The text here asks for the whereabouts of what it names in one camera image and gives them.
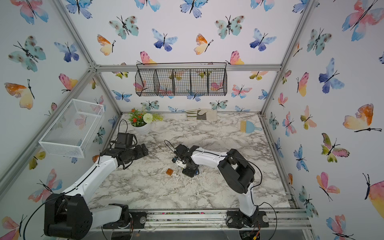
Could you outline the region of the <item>orange lego brick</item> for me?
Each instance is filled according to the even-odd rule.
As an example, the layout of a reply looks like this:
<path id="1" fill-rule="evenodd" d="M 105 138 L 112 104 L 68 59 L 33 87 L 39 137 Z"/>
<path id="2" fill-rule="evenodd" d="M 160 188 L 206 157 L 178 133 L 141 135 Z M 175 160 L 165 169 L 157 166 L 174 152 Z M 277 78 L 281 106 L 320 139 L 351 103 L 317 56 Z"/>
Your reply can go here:
<path id="1" fill-rule="evenodd" d="M 166 174 L 168 175 L 168 176 L 172 176 L 172 174 L 173 174 L 173 170 L 172 169 L 168 169 L 167 171 L 166 171 Z"/>

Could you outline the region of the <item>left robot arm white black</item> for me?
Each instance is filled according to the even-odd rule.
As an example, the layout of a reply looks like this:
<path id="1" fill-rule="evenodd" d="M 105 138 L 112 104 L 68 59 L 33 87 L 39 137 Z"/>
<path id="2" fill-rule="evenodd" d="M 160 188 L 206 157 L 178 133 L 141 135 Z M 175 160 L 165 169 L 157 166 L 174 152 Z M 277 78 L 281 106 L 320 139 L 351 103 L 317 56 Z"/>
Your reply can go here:
<path id="1" fill-rule="evenodd" d="M 60 194 L 51 194 L 45 201 L 44 234 L 70 240 L 83 239 L 96 228 L 134 228 L 129 206 L 109 204 L 91 210 L 89 202 L 104 182 L 118 167 L 127 169 L 133 161 L 148 156 L 145 144 L 138 144 L 133 134 L 119 133 L 117 138 L 101 151 L 96 162 L 77 181 Z"/>

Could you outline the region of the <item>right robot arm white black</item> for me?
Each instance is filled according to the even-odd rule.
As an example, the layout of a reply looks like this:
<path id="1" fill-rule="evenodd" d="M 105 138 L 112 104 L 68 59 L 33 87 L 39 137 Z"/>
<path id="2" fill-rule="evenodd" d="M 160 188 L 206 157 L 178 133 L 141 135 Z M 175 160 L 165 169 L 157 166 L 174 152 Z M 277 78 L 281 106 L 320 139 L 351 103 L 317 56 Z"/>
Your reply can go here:
<path id="1" fill-rule="evenodd" d="M 228 152 L 211 152 L 199 146 L 187 148 L 178 145 L 173 150 L 175 157 L 172 162 L 181 167 L 182 173 L 190 178 L 198 175 L 200 166 L 218 169 L 227 185 L 237 193 L 240 203 L 239 210 L 228 211 L 226 225 L 228 228 L 241 229 L 267 228 L 267 214 L 260 211 L 253 201 L 252 190 L 255 184 L 255 169 L 239 151 L 231 149 Z"/>

